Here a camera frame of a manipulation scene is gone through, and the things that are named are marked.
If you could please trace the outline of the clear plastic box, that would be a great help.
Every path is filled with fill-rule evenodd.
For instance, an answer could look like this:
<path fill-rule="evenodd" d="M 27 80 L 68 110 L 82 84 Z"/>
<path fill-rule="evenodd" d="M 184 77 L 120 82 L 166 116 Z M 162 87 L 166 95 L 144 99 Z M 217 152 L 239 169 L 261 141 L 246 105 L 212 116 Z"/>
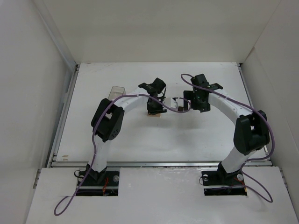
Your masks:
<path fill-rule="evenodd" d="M 120 86 L 112 86 L 111 91 L 109 93 L 108 99 L 109 100 L 114 100 L 115 98 L 125 95 L 126 90 L 124 87 Z"/>

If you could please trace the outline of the long light wood block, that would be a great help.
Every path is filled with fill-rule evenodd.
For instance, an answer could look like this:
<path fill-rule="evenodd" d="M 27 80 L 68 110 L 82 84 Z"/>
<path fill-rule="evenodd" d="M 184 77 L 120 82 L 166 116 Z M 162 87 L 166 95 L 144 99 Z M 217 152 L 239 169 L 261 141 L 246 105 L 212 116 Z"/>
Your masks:
<path fill-rule="evenodd" d="M 161 114 L 157 113 L 157 114 L 147 114 L 148 117 L 161 117 Z"/>

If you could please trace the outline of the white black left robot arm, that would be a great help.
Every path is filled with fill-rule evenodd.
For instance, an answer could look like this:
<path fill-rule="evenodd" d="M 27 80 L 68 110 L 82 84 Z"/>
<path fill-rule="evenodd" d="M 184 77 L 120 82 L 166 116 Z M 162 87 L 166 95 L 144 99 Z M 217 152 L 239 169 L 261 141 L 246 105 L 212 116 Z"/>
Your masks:
<path fill-rule="evenodd" d="M 142 83 L 127 95 L 118 96 L 113 100 L 101 100 L 91 121 L 93 128 L 92 142 L 95 147 L 93 159 L 86 166 L 88 177 L 100 183 L 107 169 L 107 154 L 110 141 L 115 139 L 121 131 L 123 117 L 129 111 L 140 105 L 147 105 L 147 113 L 156 115 L 165 113 L 162 102 L 166 84 L 156 78 L 153 83 Z"/>

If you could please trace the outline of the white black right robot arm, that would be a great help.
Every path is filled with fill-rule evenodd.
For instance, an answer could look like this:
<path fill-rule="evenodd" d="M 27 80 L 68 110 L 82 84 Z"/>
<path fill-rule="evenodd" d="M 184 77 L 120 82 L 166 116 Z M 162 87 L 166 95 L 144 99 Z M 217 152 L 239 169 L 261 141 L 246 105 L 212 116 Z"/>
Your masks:
<path fill-rule="evenodd" d="M 189 85 L 193 90 L 184 91 L 190 108 L 208 112 L 216 107 L 235 126 L 233 149 L 222 160 L 216 171 L 203 171 L 205 186 L 234 186 L 242 181 L 241 170 L 251 156 L 270 142 L 270 128 L 265 112 L 252 108 L 231 98 L 217 83 L 210 84 L 204 74 L 191 76 Z"/>

